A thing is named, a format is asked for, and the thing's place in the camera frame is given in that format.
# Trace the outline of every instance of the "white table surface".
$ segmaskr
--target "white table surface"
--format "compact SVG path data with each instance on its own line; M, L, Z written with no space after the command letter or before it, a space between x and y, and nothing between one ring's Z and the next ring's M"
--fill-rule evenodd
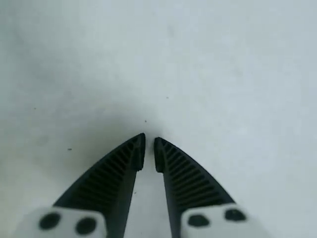
M315 0L0 0L0 237L140 132L147 155L126 238L170 237L156 136L273 237L317 237L316 9Z

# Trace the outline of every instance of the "ribbed grip surface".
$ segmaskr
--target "ribbed grip surface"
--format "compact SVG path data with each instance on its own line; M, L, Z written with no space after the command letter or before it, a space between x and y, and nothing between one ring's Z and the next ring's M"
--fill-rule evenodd
M86 171L54 204L101 212L110 238L123 238L136 172L143 168L145 135L139 134Z
M181 214L190 208L234 202L196 161L162 138L154 143L157 172L163 173L173 238L180 237Z

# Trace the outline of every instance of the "white surface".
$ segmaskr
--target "white surface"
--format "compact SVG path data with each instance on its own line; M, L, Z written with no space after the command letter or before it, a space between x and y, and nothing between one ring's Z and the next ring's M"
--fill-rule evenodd
M1 0L0 236L145 132L149 149L162 136L201 163L274 236L317 237L316 8ZM145 166L126 235L168 237L149 150Z
M225 219L225 212L237 209L245 216L245 221L229 221ZM208 221L207 226L195 227L189 224L191 216L202 215ZM244 208L236 204L194 208L183 213L181 219L182 238L270 238L262 225Z
M58 213L59 222L52 229L39 229L40 220L49 213ZM87 217L96 221L96 227L91 233L80 235L76 232L77 224L81 219ZM106 221L99 212L46 207L25 215L13 232L12 238L105 238L106 236Z

